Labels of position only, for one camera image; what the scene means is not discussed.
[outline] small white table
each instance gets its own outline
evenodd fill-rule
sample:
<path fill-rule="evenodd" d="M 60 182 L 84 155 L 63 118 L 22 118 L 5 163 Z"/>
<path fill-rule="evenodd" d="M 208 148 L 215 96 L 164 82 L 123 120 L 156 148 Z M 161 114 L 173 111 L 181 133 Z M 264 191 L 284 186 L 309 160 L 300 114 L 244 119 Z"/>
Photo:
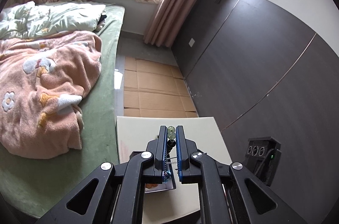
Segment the small white table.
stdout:
<path fill-rule="evenodd" d="M 127 162 L 132 151 L 146 150 L 147 143 L 156 139 L 160 126 L 183 126 L 185 137 L 215 160 L 231 164 L 231 158 L 213 117 L 207 118 L 136 118 L 117 117 L 117 140 L 120 163 Z M 176 156 L 173 148 L 171 157 Z M 177 188 L 145 194 L 143 224 L 169 222 L 200 210 L 198 185 L 183 185 L 175 173 Z"/>

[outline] white wall switch plate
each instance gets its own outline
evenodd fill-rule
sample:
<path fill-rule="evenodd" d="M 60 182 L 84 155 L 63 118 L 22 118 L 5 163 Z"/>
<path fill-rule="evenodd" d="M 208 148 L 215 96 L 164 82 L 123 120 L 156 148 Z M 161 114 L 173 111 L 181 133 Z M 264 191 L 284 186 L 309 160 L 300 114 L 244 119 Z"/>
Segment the white wall switch plate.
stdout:
<path fill-rule="evenodd" d="M 192 48 L 193 44 L 195 43 L 194 39 L 191 38 L 191 40 L 189 41 L 189 46 Z"/>

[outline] white flower pattern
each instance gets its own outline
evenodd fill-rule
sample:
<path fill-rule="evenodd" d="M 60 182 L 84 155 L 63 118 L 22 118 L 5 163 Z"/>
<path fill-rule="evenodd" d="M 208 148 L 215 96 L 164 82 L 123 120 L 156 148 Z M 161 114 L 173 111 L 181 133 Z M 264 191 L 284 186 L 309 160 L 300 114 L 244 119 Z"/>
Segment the white flower pattern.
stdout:
<path fill-rule="evenodd" d="M 11 110 L 14 106 L 14 92 L 7 92 L 2 101 L 2 108 L 5 112 Z"/>

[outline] gray tile floor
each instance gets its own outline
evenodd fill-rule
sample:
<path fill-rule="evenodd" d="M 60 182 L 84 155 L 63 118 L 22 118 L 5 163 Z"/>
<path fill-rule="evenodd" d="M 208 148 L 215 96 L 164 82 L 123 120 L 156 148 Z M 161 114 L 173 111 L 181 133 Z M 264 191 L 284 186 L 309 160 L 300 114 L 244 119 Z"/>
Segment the gray tile floor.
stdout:
<path fill-rule="evenodd" d="M 120 36 L 117 55 L 177 66 L 177 62 L 170 48 L 145 44 L 142 39 Z"/>

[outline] duck pattern on blanket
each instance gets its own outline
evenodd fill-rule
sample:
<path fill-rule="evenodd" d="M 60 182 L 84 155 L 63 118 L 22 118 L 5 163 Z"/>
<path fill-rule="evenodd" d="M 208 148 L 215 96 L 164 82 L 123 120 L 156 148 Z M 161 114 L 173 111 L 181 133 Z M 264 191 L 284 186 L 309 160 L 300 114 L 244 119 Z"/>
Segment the duck pattern on blanket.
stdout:
<path fill-rule="evenodd" d="M 79 102 L 101 72 L 101 39 L 64 32 L 0 40 L 0 142 L 12 154 L 48 159 L 81 149 Z"/>

